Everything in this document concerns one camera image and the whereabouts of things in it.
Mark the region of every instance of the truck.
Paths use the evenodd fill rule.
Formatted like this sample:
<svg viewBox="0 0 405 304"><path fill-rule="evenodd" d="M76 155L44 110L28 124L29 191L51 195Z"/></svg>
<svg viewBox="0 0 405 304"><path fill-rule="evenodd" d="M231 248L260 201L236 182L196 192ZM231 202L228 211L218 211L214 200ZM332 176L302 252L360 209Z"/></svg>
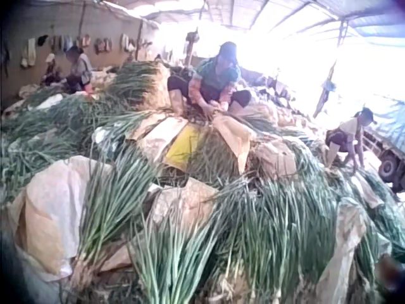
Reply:
<svg viewBox="0 0 405 304"><path fill-rule="evenodd" d="M394 193L405 191L405 102L378 96L366 102L375 123L365 128L363 149L381 161L378 174Z"/></svg>

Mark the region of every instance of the roof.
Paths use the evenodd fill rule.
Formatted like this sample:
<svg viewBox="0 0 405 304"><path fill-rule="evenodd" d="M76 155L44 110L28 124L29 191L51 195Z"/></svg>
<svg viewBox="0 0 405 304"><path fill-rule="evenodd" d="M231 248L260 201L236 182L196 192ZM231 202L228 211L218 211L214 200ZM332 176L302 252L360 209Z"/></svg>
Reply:
<svg viewBox="0 0 405 304"><path fill-rule="evenodd" d="M347 39L385 46L405 46L402 0L114 0L158 23L201 20L235 30L255 30L269 39L295 34L314 41L336 39L347 20Z"/></svg>

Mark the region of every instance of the corrugated metal roof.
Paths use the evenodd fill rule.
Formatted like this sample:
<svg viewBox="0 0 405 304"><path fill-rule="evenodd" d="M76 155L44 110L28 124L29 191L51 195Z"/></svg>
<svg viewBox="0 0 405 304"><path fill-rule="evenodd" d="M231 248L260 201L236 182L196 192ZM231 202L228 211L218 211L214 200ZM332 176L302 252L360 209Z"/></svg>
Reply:
<svg viewBox="0 0 405 304"><path fill-rule="evenodd" d="M190 4L198 0L187 1ZM162 1L116 2L136 9ZM362 37L362 41L372 44L405 46L405 15L393 0L207 0L206 3L203 20L233 29L269 33L269 39L283 39L295 33L315 41L332 39L339 35L339 20L349 20L349 37ZM159 23L181 23L198 20L199 11L199 8L158 11L144 17Z"/></svg>

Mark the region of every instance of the truck wheel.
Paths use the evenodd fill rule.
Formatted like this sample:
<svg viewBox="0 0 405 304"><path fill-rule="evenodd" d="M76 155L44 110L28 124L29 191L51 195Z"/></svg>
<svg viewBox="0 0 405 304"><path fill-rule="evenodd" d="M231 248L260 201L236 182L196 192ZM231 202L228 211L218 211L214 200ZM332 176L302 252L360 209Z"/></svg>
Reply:
<svg viewBox="0 0 405 304"><path fill-rule="evenodd" d="M395 156L386 155L381 160L378 174L384 182L393 182L397 172L398 162Z"/></svg>

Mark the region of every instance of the wall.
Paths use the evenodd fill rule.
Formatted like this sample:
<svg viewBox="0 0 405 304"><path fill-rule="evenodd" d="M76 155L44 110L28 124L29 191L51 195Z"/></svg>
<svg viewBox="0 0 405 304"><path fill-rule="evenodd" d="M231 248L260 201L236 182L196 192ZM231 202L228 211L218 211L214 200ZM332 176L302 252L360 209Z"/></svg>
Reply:
<svg viewBox="0 0 405 304"><path fill-rule="evenodd" d="M42 35L70 35L77 37L80 17L82 15L82 1L43 2L29 1L16 5L7 15L7 19L1 26L1 39L7 42L11 53L11 61L8 66L9 77L6 78L4 71L1 72L1 101L2 108L10 105L13 96L16 96L21 86L38 84L46 69L45 59L51 52L49 39L42 46L36 47L37 59L35 66L24 70L20 66L22 51L29 38L36 39ZM128 15L119 14L116 9L112 10L106 5L86 2L82 35L89 34L91 44L85 49L94 68L109 65L120 65L128 56L120 50L120 38L122 33L136 40L141 20ZM142 37L148 41L154 39L157 27L146 26L142 29ZM94 41L97 38L111 38L113 50L110 53L96 55ZM151 46L153 54L160 53L154 43ZM64 75L68 74L70 64L65 54L56 54L56 61L62 67Z"/></svg>

